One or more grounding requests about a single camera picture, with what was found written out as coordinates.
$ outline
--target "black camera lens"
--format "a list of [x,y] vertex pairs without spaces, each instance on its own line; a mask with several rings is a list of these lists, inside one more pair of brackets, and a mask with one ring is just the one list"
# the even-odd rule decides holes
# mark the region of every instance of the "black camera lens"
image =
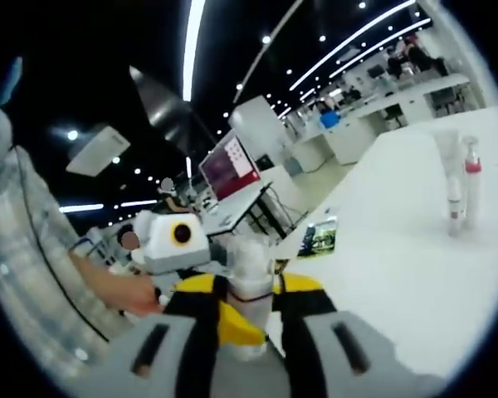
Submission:
[[178,243],[188,243],[188,241],[192,237],[190,227],[185,224],[179,224],[173,231],[173,237]]

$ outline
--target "floor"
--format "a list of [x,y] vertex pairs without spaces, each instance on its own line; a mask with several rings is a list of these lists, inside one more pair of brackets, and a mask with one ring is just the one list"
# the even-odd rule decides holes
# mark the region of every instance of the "floor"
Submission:
[[316,172],[293,177],[293,183],[305,194],[308,207],[313,211],[353,167],[353,164],[341,166],[336,158],[331,158]]

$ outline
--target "white pillar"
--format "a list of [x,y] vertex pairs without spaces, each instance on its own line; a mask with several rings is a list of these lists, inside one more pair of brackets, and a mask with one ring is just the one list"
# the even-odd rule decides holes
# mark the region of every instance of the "white pillar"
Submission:
[[267,155],[275,165],[283,163],[282,153],[291,145],[291,140],[264,97],[237,106],[229,124],[255,160]]
[[481,107],[498,105],[498,89],[486,61],[471,42],[463,27],[439,0],[417,0],[428,16],[448,54],[471,81],[472,91]]

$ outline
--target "red screen display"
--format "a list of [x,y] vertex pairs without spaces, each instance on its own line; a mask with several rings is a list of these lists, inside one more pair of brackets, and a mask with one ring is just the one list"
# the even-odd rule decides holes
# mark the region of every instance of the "red screen display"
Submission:
[[[260,176],[247,156],[245,149],[237,138],[233,138],[233,140],[236,140],[237,145],[239,145],[239,151],[230,149],[234,142],[229,140],[224,145],[214,149],[214,152],[201,166],[204,177],[219,201],[260,180]],[[235,166],[237,158],[242,158],[243,162],[247,161],[251,164],[251,170],[242,176],[240,175],[240,170],[237,170]]]

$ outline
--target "chair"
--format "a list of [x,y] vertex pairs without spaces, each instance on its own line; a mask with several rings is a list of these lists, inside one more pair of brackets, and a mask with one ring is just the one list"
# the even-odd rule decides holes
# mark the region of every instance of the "chair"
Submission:
[[390,107],[385,109],[385,112],[386,116],[384,119],[386,122],[390,120],[396,120],[399,127],[404,127],[399,119],[401,116],[404,116],[402,110],[400,109],[400,105],[391,105]]
[[450,107],[455,107],[456,103],[460,103],[460,98],[458,98],[456,91],[452,87],[434,91],[430,96],[432,97],[432,105],[436,114],[438,114],[441,109],[445,109],[447,114],[451,114]]

